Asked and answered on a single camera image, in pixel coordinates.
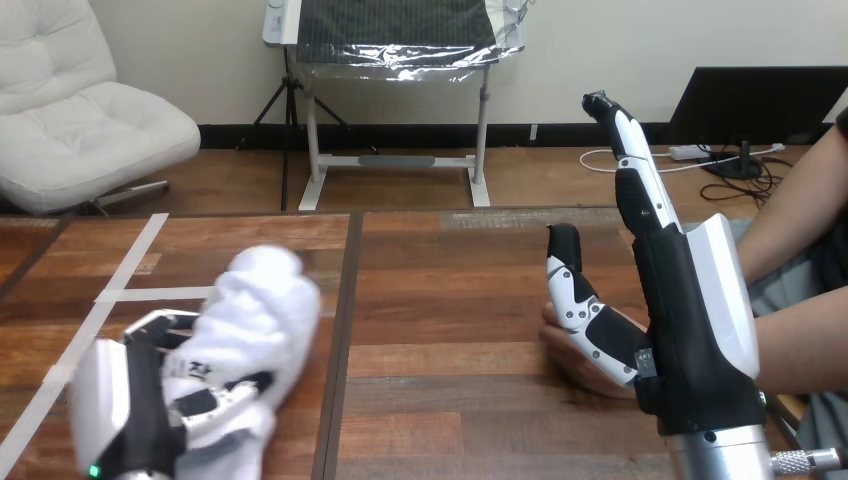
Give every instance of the white armchair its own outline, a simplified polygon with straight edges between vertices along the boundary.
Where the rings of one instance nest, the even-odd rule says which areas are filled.
[[[0,0],[0,196],[48,213],[167,186],[102,196],[200,146],[191,118],[115,79],[87,0]]]

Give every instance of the black tripod leg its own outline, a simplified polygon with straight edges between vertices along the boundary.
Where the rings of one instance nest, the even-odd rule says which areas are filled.
[[[259,123],[262,121],[263,118],[265,118],[265,114],[268,113],[268,110],[271,109],[271,106],[274,105],[274,102],[276,102],[277,99],[280,98],[280,94],[283,93],[283,90],[285,90],[288,85],[288,78],[284,78],[283,82],[280,84],[280,88],[278,88],[277,91],[274,92],[274,96],[271,97],[271,100],[269,100],[268,103],[265,105],[265,108],[262,109],[262,113],[260,113],[259,116],[256,117],[256,120],[253,121],[253,130],[251,131],[251,135],[256,135],[256,129],[259,126]],[[243,150],[246,146],[247,137],[242,137],[237,150]]]
[[[297,106],[295,105],[294,91],[297,88],[300,87],[300,84],[297,80],[292,80],[292,78],[294,78],[294,77],[291,74],[291,68],[289,68],[289,52],[288,52],[288,49],[285,50],[284,58],[285,58],[285,61],[286,61],[286,78],[289,79],[288,82],[289,82],[289,86],[291,87],[291,88],[289,88],[289,91],[287,92],[286,101],[291,102],[291,104],[293,105],[293,107],[291,109],[292,125],[294,126],[295,129],[297,129]]]
[[[292,118],[292,112],[295,109],[293,93],[294,89],[290,88],[288,95],[286,95],[286,126],[283,131],[283,196],[280,200],[280,211],[282,212],[286,211],[286,200],[289,194],[289,141],[291,140],[289,137],[289,120]]]
[[[300,82],[297,82],[294,85],[301,90],[304,89],[303,85]],[[314,97],[314,98],[315,98],[315,103],[319,107],[321,107],[322,110],[327,112],[328,115],[333,117],[333,120],[338,122],[338,124],[341,125],[341,127],[344,129],[344,131],[347,132],[347,134],[350,135],[351,138],[353,138],[354,140],[356,140],[357,142],[359,142],[363,145],[368,145],[368,148],[371,149],[371,152],[374,155],[380,154],[380,150],[378,150],[377,147],[375,147],[374,145],[371,145],[370,142],[367,142],[367,141],[363,140],[361,137],[359,137],[359,135],[357,135],[356,132],[354,132],[353,129],[350,128],[350,125],[348,125],[348,123],[345,122],[344,119],[342,119],[342,117],[340,117],[336,112],[334,112],[330,107],[328,107],[326,103],[322,102],[321,99],[318,98],[318,97]]]

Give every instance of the monitor stand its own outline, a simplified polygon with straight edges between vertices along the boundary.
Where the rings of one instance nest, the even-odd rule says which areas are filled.
[[[742,141],[739,147],[739,153],[722,153],[710,156],[710,158],[701,158],[699,163],[710,163],[716,160],[736,157],[736,160],[719,163],[715,165],[707,165],[704,170],[722,178],[733,180],[753,180],[762,174],[762,169],[757,162],[751,161],[751,143],[747,140]]]

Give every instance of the white glove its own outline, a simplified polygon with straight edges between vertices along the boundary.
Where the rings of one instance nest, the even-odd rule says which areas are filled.
[[[236,256],[194,324],[165,358],[165,403],[258,372],[272,382],[245,410],[199,438],[177,463],[177,480],[259,479],[275,413],[303,371],[318,325],[318,288],[288,250],[259,246]]]

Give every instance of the black baseboard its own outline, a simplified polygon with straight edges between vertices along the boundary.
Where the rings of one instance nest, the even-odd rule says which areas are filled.
[[[822,124],[818,140],[833,124]],[[643,123],[642,129],[651,145],[662,145],[669,124]],[[609,139],[596,123],[558,123],[538,126],[536,139],[530,140],[530,125],[489,125],[488,147],[594,147],[609,144]],[[355,135],[338,125],[319,125],[321,150],[358,149],[369,145],[378,148],[474,148],[477,125],[352,125]],[[285,125],[200,125],[200,148],[243,148],[276,150],[283,147]],[[291,148],[306,150],[303,125],[290,132]]]

